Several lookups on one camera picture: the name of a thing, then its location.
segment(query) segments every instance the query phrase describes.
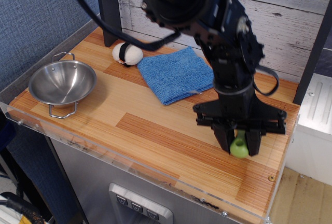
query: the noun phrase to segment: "wooden countertop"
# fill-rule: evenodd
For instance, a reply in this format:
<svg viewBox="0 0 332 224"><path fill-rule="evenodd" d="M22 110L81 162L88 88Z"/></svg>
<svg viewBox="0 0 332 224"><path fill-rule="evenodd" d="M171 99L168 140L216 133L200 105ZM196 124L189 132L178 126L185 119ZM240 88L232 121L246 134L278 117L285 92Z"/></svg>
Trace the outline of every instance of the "wooden countertop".
<svg viewBox="0 0 332 224"><path fill-rule="evenodd" d="M243 222L261 222L258 217L265 218L269 211L299 111L292 104L297 84L281 80L272 97L258 96L287 111L287 134L263 136L259 155L237 159L222 151L209 127L196 125L192 106L217 99L213 89L164 106L136 66L127 68L113 60L112 47L104 46L102 31L96 29L71 51L76 60L94 68L98 78L76 114L62 120L49 117L48 105L32 98L28 89L11 102L9 113L51 137L78 143L167 183L194 200L204 198L201 204L216 211L226 210ZM144 56L170 52L174 50L163 47L144 51ZM274 85L266 75L257 74L255 79L262 91ZM53 109L53 114L67 113L68 108Z"/></svg>

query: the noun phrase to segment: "green apple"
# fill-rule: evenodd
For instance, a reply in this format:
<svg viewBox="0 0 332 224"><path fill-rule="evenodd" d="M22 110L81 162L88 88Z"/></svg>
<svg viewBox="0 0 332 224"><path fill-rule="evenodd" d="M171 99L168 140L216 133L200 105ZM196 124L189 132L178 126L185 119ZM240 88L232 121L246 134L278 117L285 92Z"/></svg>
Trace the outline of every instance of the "green apple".
<svg viewBox="0 0 332 224"><path fill-rule="evenodd" d="M249 155L244 130L238 130L238 135L230 145L230 153L237 158L245 158Z"/></svg>

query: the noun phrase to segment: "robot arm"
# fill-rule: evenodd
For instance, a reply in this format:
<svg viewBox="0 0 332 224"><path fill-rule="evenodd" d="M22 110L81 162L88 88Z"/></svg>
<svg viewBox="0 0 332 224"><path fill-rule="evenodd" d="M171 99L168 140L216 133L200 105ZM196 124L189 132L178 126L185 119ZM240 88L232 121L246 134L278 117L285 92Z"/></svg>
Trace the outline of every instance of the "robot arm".
<svg viewBox="0 0 332 224"><path fill-rule="evenodd" d="M264 104L255 94L253 75L261 68L264 46L257 42L238 0L143 0L142 9L152 22L190 35L201 46L219 99L193 109L197 124L210 126L223 150L231 153L235 129L245 132L250 156L258 154L262 135L285 134L287 113Z"/></svg>

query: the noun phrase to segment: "white toy egg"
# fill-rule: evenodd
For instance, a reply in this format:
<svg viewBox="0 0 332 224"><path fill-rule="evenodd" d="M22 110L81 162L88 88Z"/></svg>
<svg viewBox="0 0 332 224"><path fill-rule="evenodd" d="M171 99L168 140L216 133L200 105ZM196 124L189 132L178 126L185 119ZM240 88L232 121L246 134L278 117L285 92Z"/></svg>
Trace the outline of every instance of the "white toy egg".
<svg viewBox="0 0 332 224"><path fill-rule="evenodd" d="M129 43L120 43L114 47L112 56L115 61L132 66L141 61L143 52L140 48Z"/></svg>

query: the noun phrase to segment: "textured blue wallpaper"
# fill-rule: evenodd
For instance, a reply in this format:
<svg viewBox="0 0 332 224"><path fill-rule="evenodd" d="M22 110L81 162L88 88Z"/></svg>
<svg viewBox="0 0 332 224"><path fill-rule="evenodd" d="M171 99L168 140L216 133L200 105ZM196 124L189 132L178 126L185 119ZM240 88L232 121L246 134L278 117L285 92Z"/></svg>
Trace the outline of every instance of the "textured blue wallpaper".
<svg viewBox="0 0 332 224"><path fill-rule="evenodd" d="M76 0L0 0L0 91L89 20Z"/></svg>

